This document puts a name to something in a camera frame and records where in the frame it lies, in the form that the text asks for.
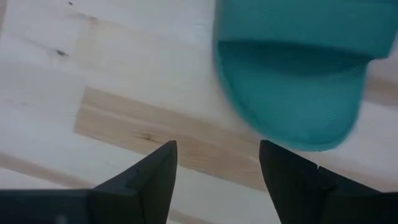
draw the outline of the wooden floor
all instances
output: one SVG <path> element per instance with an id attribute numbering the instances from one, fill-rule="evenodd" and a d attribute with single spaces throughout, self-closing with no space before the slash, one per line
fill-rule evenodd
<path id="1" fill-rule="evenodd" d="M 0 0 L 0 11 L 0 188 L 92 187 L 175 139 L 170 223 L 279 223 L 263 137 L 213 71 L 214 0 Z M 300 155 L 398 190 L 397 54 L 371 64 L 348 140 Z"/>

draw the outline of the teal slide sandal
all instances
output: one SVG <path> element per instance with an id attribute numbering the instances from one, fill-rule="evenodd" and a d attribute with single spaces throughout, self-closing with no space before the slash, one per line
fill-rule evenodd
<path id="1" fill-rule="evenodd" d="M 388 56 L 397 9 L 393 0 L 218 0 L 224 92 L 271 141 L 334 148 L 357 119 L 367 64 Z"/>

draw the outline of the black pointed object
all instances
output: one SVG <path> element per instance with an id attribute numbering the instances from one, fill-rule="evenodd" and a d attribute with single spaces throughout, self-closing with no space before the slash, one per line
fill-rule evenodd
<path id="1" fill-rule="evenodd" d="M 94 189 L 0 190 L 0 223 L 165 224 L 176 170 L 170 141 Z"/>
<path id="2" fill-rule="evenodd" d="M 319 167 L 270 141 L 262 174 L 281 224 L 398 223 L 398 194 L 381 193 Z"/>

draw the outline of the light wood plank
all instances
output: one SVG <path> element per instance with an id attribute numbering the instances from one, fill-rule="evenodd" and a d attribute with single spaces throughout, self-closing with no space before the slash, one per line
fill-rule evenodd
<path id="1" fill-rule="evenodd" d="M 246 133 L 218 85 L 211 49 L 151 30 L 89 18 L 76 43 L 87 85 Z"/>
<path id="2" fill-rule="evenodd" d="M 90 188 L 92 183 L 0 152 L 0 167 L 70 188 Z"/>
<path id="3" fill-rule="evenodd" d="M 211 222 L 208 222 L 206 220 L 195 218 L 175 210 L 170 211 L 169 218 L 175 222 L 186 223 L 186 224 L 212 224 Z"/>
<path id="4" fill-rule="evenodd" d="M 175 139 L 181 166 L 265 190 L 256 141 L 173 111 L 86 88 L 75 131 L 144 154 Z"/>
<path id="5" fill-rule="evenodd" d="M 398 83 L 383 77 L 368 76 L 366 99 L 375 103 L 397 108 Z"/>
<path id="6" fill-rule="evenodd" d="M 48 180 L 0 168 L 0 189 L 65 189 Z"/>

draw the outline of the wood grain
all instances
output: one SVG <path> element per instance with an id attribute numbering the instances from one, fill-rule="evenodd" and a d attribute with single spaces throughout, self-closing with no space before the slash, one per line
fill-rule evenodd
<path id="1" fill-rule="evenodd" d="M 169 219 L 179 222 L 179 223 L 186 223 L 186 224 L 213 224 L 209 221 L 202 220 L 200 218 L 195 218 L 190 215 L 186 215 L 176 210 L 171 210 L 169 212 Z"/>
<path id="2" fill-rule="evenodd" d="M 181 166 L 266 191 L 255 139 L 173 111 L 86 88 L 75 132 L 143 154 L 174 139 Z"/>
<path id="3" fill-rule="evenodd" d="M 46 167 L 34 164 L 23 159 L 16 158 L 4 152 L 0 152 L 0 167 L 13 170 L 31 177 L 48 180 L 58 185 L 70 188 L 90 188 L 94 184 L 78 177 L 70 176 L 62 172 L 54 171 Z"/>
<path id="4" fill-rule="evenodd" d="M 398 105 L 398 83 L 383 77 L 368 76 L 365 97 L 382 105 Z"/>

